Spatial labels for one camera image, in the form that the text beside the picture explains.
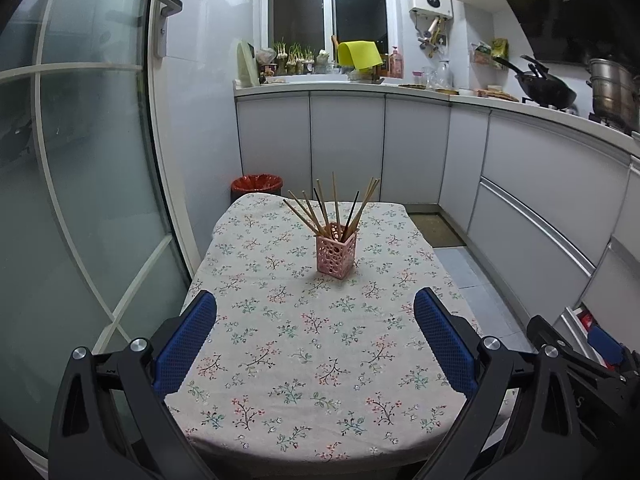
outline door handle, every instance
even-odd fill
[[[154,55],[159,58],[166,56],[166,19],[178,14],[182,10],[181,0],[158,0],[160,4],[155,10],[154,20]]]

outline trash can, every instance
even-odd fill
[[[282,178],[277,175],[263,173],[241,176],[231,183],[231,202],[235,202],[247,193],[269,193],[280,196],[281,189]]]

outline metal screw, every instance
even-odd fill
[[[545,346],[545,354],[548,357],[558,357],[558,349],[555,346],[546,345]]]
[[[489,350],[497,350],[500,348],[500,340],[492,336],[485,337],[482,344],[484,344],[484,346]]]
[[[134,352],[142,352],[146,348],[146,340],[142,338],[134,339],[129,345]]]
[[[71,355],[75,360],[80,360],[86,355],[86,348],[83,346],[79,346],[72,352]]]

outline white tablecloth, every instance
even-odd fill
[[[186,300],[212,292],[216,324],[167,405],[194,446],[254,474],[423,460],[465,398],[415,322],[414,295],[430,286],[477,327],[468,305],[400,205],[367,206],[344,280],[316,271],[315,248],[280,197],[229,208]]]

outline pink soap bottle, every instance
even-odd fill
[[[396,46],[391,56],[389,56],[389,77],[404,78],[404,60]]]

